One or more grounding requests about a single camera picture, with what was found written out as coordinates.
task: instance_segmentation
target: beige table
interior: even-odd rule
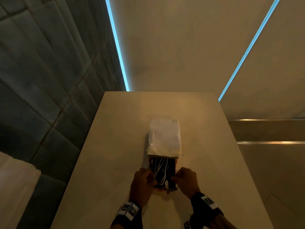
[[[133,175],[147,166],[151,118],[179,119],[183,156],[200,189],[237,228],[272,228],[221,106],[211,93],[106,92],[51,229],[106,228],[127,201]],[[183,228],[192,213],[180,191],[154,193],[144,229]]]

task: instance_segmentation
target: light strip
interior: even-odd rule
[[[124,82],[125,82],[126,91],[129,92],[129,87],[128,87],[128,83],[127,83],[127,77],[126,77],[126,73],[125,73],[125,69],[124,69],[124,64],[123,64],[123,59],[122,59],[122,54],[121,54],[120,46],[119,46],[119,40],[117,39],[115,25],[114,25],[114,20],[113,20],[113,16],[112,16],[109,0],[106,0],[106,5],[107,5],[107,10],[108,10],[109,18],[110,18],[110,23],[111,23],[111,28],[112,28],[113,36],[114,36],[114,41],[115,41],[115,45],[116,45],[117,54],[119,55],[119,60],[120,60],[122,74],[123,74],[123,78],[124,78]]]
[[[240,60],[239,64],[237,65],[235,71],[233,72],[231,78],[229,79],[227,85],[225,86],[224,90],[222,91],[221,95],[219,96],[218,101],[220,101],[220,100],[222,99],[222,97],[224,96],[224,94],[226,93],[226,91],[227,91],[228,87],[230,86],[232,80],[234,79],[236,73],[237,73],[238,70],[240,69],[242,63],[245,61],[247,55],[249,54],[250,50],[252,49],[252,47],[253,47],[254,43],[256,42],[258,36],[261,34],[262,30],[264,29],[266,23],[268,22],[268,20],[269,20],[271,14],[273,13],[273,11],[274,11],[274,9],[276,8],[276,6],[278,5],[278,2],[279,2],[279,1],[280,1],[280,0],[274,0],[274,2],[273,2],[273,4],[272,4],[271,8],[269,9],[269,11],[268,11],[268,13],[267,13],[267,15],[266,15],[264,21],[262,22],[261,26],[259,27],[258,31],[256,32],[256,34],[255,34],[255,36],[254,36],[254,38],[253,38],[253,40],[252,40],[252,42],[250,43],[250,46],[247,48],[247,50],[246,50],[246,52],[244,53],[242,59]]]

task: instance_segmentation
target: tiled wall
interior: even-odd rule
[[[0,151],[42,175],[19,228],[49,228],[104,91],[125,91],[105,0],[0,0]]]

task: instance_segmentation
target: wrist strap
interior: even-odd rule
[[[123,204],[111,226],[114,224],[120,224],[124,229],[143,229],[141,206],[135,201]]]
[[[203,193],[197,192],[194,194],[191,198],[191,204],[194,213],[189,223],[192,229],[202,229],[204,226],[210,227],[211,222],[218,214],[224,215],[216,203]]]

